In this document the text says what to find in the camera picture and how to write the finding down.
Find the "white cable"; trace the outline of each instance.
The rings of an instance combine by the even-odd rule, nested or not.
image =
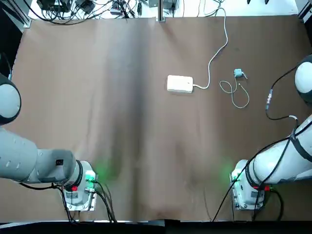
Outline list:
[[[227,94],[231,94],[233,105],[234,105],[236,108],[238,108],[238,109],[243,109],[243,108],[245,108],[245,107],[249,104],[249,94],[248,94],[248,92],[246,91],[246,89],[245,89],[240,83],[238,83],[238,85],[245,91],[245,93],[246,93],[246,95],[247,95],[247,98],[248,98],[248,101],[247,101],[246,105],[244,105],[244,106],[237,106],[237,105],[235,104],[234,98],[233,98],[233,95],[234,95],[234,93],[235,93],[236,90],[237,90],[237,80],[236,80],[236,77],[234,77],[234,79],[235,79],[235,84],[236,84],[236,87],[235,87],[235,90],[234,90],[234,91],[233,91],[232,85],[231,85],[230,83],[228,83],[227,81],[225,81],[225,80],[220,81],[219,85],[220,85],[220,87],[221,87],[221,89],[222,89],[223,92],[225,92],[225,93],[227,93]],[[229,87],[231,88],[231,91],[230,91],[230,92],[229,92],[229,91],[226,91],[226,90],[222,87],[222,83],[228,84]]]
[[[208,89],[208,87],[209,87],[209,85],[210,85],[210,64],[211,64],[211,62],[214,60],[214,58],[219,54],[219,52],[220,52],[225,46],[227,46],[227,44],[228,44],[228,42],[229,42],[228,34],[227,34],[227,32],[226,32],[226,24],[225,24],[225,22],[226,22],[226,12],[225,12],[225,10],[224,10],[222,7],[219,7],[219,8],[217,8],[216,10],[212,11],[211,13],[217,12],[217,11],[220,10],[220,9],[224,11],[224,33],[225,33],[225,37],[226,37],[226,42],[225,42],[225,44],[215,53],[215,55],[211,58],[211,60],[210,60],[209,63],[208,63],[208,84],[207,84],[207,86],[206,86],[206,87],[202,87],[202,86],[199,86],[199,85],[197,85],[197,84],[193,84],[193,87],[197,87],[197,88],[200,88],[200,89]]]

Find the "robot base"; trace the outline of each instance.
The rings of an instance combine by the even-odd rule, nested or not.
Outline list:
[[[94,211],[97,194],[97,184],[90,182],[97,180],[96,173],[92,170],[87,161],[80,161],[83,168],[83,175],[79,186],[72,188],[71,192],[64,191],[65,201],[70,211]]]
[[[245,167],[247,160],[241,160],[237,163],[233,172],[230,173],[231,183],[237,178],[239,173]],[[236,210],[253,210],[256,202],[258,190],[250,186],[246,179],[246,173],[239,176],[237,182],[232,187],[232,199],[234,208]],[[264,201],[264,191],[260,191],[258,197],[258,203],[256,209],[260,209],[263,206]]]

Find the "brown paper sheet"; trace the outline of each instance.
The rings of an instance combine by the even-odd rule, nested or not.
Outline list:
[[[223,18],[90,20],[75,26],[33,21],[23,34],[13,81],[22,96],[20,116],[6,128],[40,148],[64,148],[88,160],[113,194],[118,220],[209,220],[240,159],[288,135],[293,121],[270,121],[265,102],[271,84],[311,47],[296,16],[227,17],[229,44],[211,64],[208,90],[172,94],[168,75],[206,85],[207,64],[225,42]],[[250,104],[239,110],[221,80],[242,81]],[[239,90],[238,105],[246,103]],[[274,89],[270,114],[311,112],[294,86],[294,74]],[[1,179],[0,220],[66,219],[57,191],[30,191]],[[203,189],[207,199],[207,215]],[[311,182],[277,186],[284,220],[312,220]],[[259,220],[278,216],[272,196]],[[98,200],[84,219],[107,219]],[[250,220],[250,212],[235,212]],[[226,199],[218,220],[231,220]]]

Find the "green led light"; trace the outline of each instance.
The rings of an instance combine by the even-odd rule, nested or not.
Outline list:
[[[96,174],[93,171],[86,171],[86,187],[87,189],[94,188],[94,181],[96,180]]]

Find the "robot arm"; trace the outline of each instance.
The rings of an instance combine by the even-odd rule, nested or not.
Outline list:
[[[0,73],[0,126],[20,113],[16,86]],[[94,210],[97,180],[91,165],[68,150],[38,149],[35,143],[0,127],[0,178],[61,185],[69,210]]]
[[[295,74],[295,85],[299,95],[308,104],[312,104],[312,56],[307,56],[298,66]],[[291,141],[275,170],[266,180],[265,184],[278,184],[296,180],[310,179],[312,177],[312,115],[309,116],[297,129],[297,137],[292,134]],[[284,140],[261,152],[246,167],[247,160],[237,163],[234,171],[230,174],[231,181],[234,181],[238,174],[240,177],[233,185],[233,198],[235,207],[238,210],[253,210],[258,197],[257,209],[260,209],[264,201],[264,191],[259,187],[273,171],[279,161],[288,140]]]

